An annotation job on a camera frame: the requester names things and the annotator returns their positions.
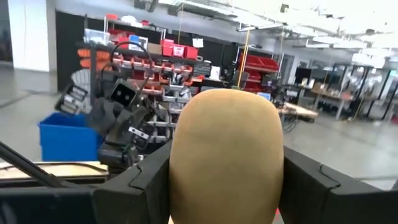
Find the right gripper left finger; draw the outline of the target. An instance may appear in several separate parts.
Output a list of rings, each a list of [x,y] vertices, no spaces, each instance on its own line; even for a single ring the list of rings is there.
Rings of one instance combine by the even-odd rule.
[[[0,188],[0,224],[167,224],[171,143],[94,191]]]

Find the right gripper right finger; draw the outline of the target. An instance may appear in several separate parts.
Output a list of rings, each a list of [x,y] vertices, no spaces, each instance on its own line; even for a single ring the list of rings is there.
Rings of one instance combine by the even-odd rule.
[[[381,190],[288,147],[279,212],[285,224],[398,224],[398,190]]]

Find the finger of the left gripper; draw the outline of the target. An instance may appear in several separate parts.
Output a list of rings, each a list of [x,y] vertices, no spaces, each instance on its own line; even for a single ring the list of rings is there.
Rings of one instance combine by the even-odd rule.
[[[116,122],[116,118],[123,110],[123,105],[105,98],[97,99],[88,114],[88,126],[99,135],[106,135]]]
[[[145,144],[149,134],[145,132],[149,110],[143,106],[134,110],[122,110],[106,135],[106,142],[114,145]]]

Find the blue plastic tote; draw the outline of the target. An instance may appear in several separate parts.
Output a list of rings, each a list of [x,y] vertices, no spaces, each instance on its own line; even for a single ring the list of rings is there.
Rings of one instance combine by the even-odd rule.
[[[38,123],[43,161],[96,161],[103,138],[83,114],[54,112]]]

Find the parts rack with bins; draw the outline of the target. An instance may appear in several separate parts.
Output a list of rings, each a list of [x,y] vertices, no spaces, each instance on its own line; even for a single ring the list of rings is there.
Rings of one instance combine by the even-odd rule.
[[[197,48],[176,44],[164,33],[153,44],[135,32],[110,27],[85,29],[78,46],[80,65],[95,79],[88,84],[89,91],[97,99],[109,100],[117,79],[129,81],[137,88],[131,105],[142,98],[151,100],[157,111],[151,121],[164,142],[169,141],[176,125],[173,115],[192,97],[190,87],[199,68]]]

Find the background wooden table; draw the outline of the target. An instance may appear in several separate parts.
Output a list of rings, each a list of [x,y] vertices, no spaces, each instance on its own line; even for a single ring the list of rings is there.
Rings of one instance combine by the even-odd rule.
[[[285,102],[283,107],[278,108],[278,113],[282,119],[286,116],[303,116],[306,118],[315,119],[318,116],[318,113],[309,109],[306,109],[302,106]]]

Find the red bin rack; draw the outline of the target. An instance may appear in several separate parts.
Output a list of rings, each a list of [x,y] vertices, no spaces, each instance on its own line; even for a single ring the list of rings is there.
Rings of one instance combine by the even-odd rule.
[[[279,66],[275,60],[267,57],[243,54],[238,57],[238,71],[242,70],[241,88],[244,91],[257,93],[271,91],[276,86],[276,73]]]

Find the black aluminium rig frame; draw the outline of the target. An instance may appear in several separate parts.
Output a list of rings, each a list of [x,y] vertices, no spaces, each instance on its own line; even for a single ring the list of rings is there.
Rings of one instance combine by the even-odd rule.
[[[62,182],[53,174],[41,169],[35,165],[32,161],[22,156],[6,144],[0,141],[0,158],[6,162],[14,165],[23,173],[30,177],[33,177],[40,184],[46,187],[47,191],[51,192],[71,192],[71,191],[94,191],[102,189],[102,185],[76,185],[70,182]]]

